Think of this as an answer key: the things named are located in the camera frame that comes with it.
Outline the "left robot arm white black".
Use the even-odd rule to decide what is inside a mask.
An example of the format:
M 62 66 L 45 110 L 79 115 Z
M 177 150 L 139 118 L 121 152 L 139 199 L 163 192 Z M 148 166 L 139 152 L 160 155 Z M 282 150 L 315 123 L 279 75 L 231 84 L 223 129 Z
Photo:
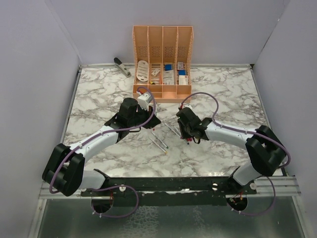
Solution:
M 118 113 L 97 132 L 72 145 L 55 146 L 42 179 L 50 185 L 52 194 L 60 192 L 70 196 L 79 189 L 92 189 L 97 195 L 105 195 L 109 191 L 107 175 L 98 170 L 85 171 L 86 162 L 128 134 L 139 132 L 141 128 L 152 129 L 160 123 L 153 96 L 125 98 Z

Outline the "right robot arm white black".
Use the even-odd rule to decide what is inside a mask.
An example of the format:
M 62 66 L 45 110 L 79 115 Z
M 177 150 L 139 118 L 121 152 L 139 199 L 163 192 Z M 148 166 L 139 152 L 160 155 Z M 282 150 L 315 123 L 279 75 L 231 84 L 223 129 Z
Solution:
M 261 176 L 270 177 L 287 157 L 286 149 L 267 126 L 256 129 L 230 127 L 219 124 L 213 118 L 200 119 L 190 108 L 182 108 L 176 114 L 181 135 L 201 140 L 220 141 L 247 151 L 249 161 L 238 167 L 229 177 L 228 190 L 238 194 L 246 184 Z

